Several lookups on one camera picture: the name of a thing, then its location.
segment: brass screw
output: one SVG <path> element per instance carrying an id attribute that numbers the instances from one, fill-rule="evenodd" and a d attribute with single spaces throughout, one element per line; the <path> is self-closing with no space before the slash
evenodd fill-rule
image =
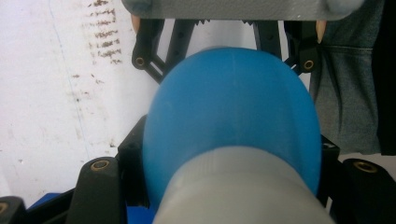
<path id="1" fill-rule="evenodd" d="M 374 165 L 372 165 L 368 162 L 365 162 L 365 161 L 355 161 L 355 162 L 353 162 L 353 165 L 356 168 L 358 168 L 361 171 L 366 172 L 366 173 L 374 174 L 374 173 L 378 172 L 378 169 Z"/>
<path id="2" fill-rule="evenodd" d="M 109 164 L 109 161 L 96 161 L 91 165 L 91 170 L 100 171 L 105 169 Z"/>
<path id="3" fill-rule="evenodd" d="M 7 203 L 0 203 L 0 215 L 8 209 Z"/>
<path id="4" fill-rule="evenodd" d="M 306 61 L 306 62 L 304 63 L 304 68 L 305 68 L 306 70 L 310 70 L 310 69 L 312 69 L 313 67 L 314 67 L 314 62 L 312 62 L 311 60 Z"/>
<path id="5" fill-rule="evenodd" d="M 139 66 L 145 65 L 145 60 L 143 58 L 136 58 L 136 64 Z"/>

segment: blue cylindrical object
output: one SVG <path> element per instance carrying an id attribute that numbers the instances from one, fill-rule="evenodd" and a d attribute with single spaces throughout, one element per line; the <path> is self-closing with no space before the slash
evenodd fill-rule
<path id="1" fill-rule="evenodd" d="M 146 121 L 143 163 L 158 209 L 174 172 L 208 150 L 256 147 L 289 163 L 316 193 L 320 134 L 301 80 L 278 58 L 251 49 L 212 49 L 176 66 Z"/>

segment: white cylinder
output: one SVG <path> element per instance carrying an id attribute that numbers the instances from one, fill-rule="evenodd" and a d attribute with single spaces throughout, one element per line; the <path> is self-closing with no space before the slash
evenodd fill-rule
<path id="1" fill-rule="evenodd" d="M 286 162 L 253 147 L 221 147 L 177 170 L 154 223 L 333 222 Z"/>

